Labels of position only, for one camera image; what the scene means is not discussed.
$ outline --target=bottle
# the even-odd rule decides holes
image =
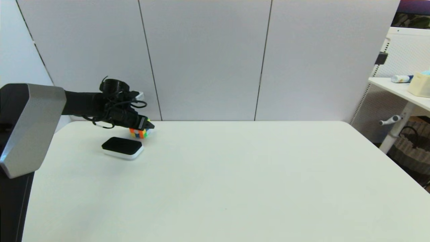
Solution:
[[[414,77],[414,76],[413,75],[412,76],[394,75],[394,76],[391,77],[391,82],[394,82],[394,83],[408,83],[408,82],[411,82],[412,77]]]

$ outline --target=table surface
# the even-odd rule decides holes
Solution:
[[[430,241],[430,195],[338,121],[154,122],[129,137],[73,122],[34,177],[23,241]]]
[[[430,111],[430,98],[408,92],[409,83],[393,83],[391,78],[369,78],[369,82]]]

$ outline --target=wall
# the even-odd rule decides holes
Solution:
[[[273,1],[256,120],[349,121],[398,1]]]
[[[1,1],[0,18],[0,87],[8,83],[52,86],[17,3]],[[69,116],[62,116],[57,131],[69,122]]]
[[[102,79],[125,81],[143,91],[139,110],[160,120],[157,94],[136,0],[18,1],[56,86],[98,92]]]
[[[121,79],[154,120],[343,121],[398,2],[18,0],[66,89]]]

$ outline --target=box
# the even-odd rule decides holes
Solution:
[[[409,85],[408,92],[415,96],[430,97],[430,75],[415,73]]]

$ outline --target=colorful cube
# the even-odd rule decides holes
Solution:
[[[130,128],[130,133],[133,138],[144,139],[151,133],[151,129],[135,130]]]

